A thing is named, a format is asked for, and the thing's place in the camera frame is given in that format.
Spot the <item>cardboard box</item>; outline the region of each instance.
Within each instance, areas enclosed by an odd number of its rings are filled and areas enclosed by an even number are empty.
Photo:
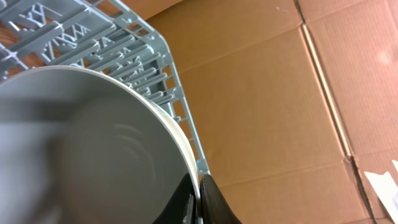
[[[302,2],[359,173],[389,170],[398,181],[391,163],[398,159],[398,1],[341,1],[339,11],[323,15],[311,0]],[[318,2],[328,8],[330,1]],[[387,217],[368,180],[362,182],[371,215]]]
[[[90,2],[99,2],[97,8],[105,14],[111,16],[119,11],[108,0],[91,0]],[[143,19],[148,19],[163,10],[173,6],[181,0],[123,0],[122,2],[132,9],[135,13]]]
[[[398,1],[186,0],[170,45],[244,223],[390,223],[363,171],[398,159]]]

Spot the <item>white bowl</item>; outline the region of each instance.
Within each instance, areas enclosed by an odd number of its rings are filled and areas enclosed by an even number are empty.
[[[0,223],[152,223],[185,174],[200,199],[174,119],[85,68],[40,67],[1,84],[0,142]]]

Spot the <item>light blue dish rack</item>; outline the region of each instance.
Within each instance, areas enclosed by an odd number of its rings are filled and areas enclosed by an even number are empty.
[[[103,13],[97,8],[103,1],[118,12]],[[210,174],[169,46],[121,1],[0,0],[0,20],[20,38],[8,47],[0,44],[0,82],[12,67],[30,69],[21,59],[31,53],[46,65],[106,72],[161,106],[176,122],[187,122],[192,133],[189,141],[199,156],[198,174]],[[168,80],[174,84],[167,85]],[[175,114],[177,102],[184,117]]]

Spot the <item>black plastic part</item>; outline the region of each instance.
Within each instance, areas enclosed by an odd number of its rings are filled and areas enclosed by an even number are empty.
[[[214,179],[205,174],[200,183],[201,212],[204,224],[240,224]]]
[[[195,223],[195,204],[191,177],[185,174],[163,212],[153,224]]]

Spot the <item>white paper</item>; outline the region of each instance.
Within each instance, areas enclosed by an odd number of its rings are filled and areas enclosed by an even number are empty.
[[[398,162],[393,161],[398,170]],[[383,175],[365,172],[374,191],[390,214],[392,221],[398,223],[398,187],[389,172]]]

